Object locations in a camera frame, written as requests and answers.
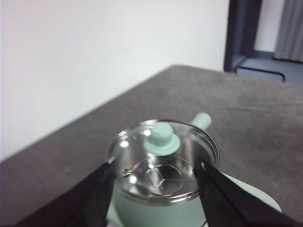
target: mint green knob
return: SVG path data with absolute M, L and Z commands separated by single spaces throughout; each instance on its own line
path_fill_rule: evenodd
M 180 140 L 172 127 L 165 122 L 157 122 L 151 129 L 151 135 L 144 141 L 144 148 L 157 156 L 174 153 L 180 147 Z

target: curtain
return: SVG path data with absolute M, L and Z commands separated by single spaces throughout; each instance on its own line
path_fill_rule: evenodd
M 274 58 L 303 61 L 303 0 L 285 0 Z

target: floor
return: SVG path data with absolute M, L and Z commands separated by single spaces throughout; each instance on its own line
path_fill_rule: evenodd
M 286 83 L 303 85 L 303 64 L 300 63 L 292 63 L 288 61 L 276 61 L 272 59 L 248 58 L 241 64 L 241 66 L 261 69 L 261 70 L 281 72 L 285 75 Z M 263 77 L 266 79 L 282 81 L 282 77 L 280 75 L 257 72 L 253 70 L 238 69 L 237 74 L 254 76 L 254 77 Z

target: white wall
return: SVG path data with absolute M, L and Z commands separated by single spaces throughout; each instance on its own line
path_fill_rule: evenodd
M 175 63 L 223 70 L 227 0 L 2 0 L 1 159 Z
M 275 50 L 284 1 L 262 1 L 255 50 L 265 52 L 273 52 Z

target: gray tablecloth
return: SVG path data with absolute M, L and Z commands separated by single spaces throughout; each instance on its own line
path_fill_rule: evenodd
M 200 111 L 213 119 L 208 132 L 219 146 L 220 171 L 268 193 L 303 221 L 303 87 L 172 66 L 2 162 L 2 224 L 95 170 L 122 129 L 153 118 L 190 121 Z

